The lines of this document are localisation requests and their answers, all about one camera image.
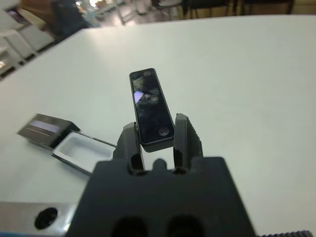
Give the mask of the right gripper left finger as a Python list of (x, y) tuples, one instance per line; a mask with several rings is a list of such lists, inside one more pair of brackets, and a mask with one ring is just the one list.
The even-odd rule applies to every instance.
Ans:
[(131, 174), (144, 171), (142, 150), (140, 146), (137, 124), (131, 122), (123, 127), (116, 148), (113, 152), (113, 160), (123, 160), (127, 164), (127, 170)]

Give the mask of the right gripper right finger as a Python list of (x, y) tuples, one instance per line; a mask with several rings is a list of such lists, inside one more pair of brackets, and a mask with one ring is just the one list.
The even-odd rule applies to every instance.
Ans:
[(174, 125), (173, 139), (173, 173), (186, 173), (192, 167), (194, 158), (202, 158), (201, 140), (189, 118), (178, 113)]

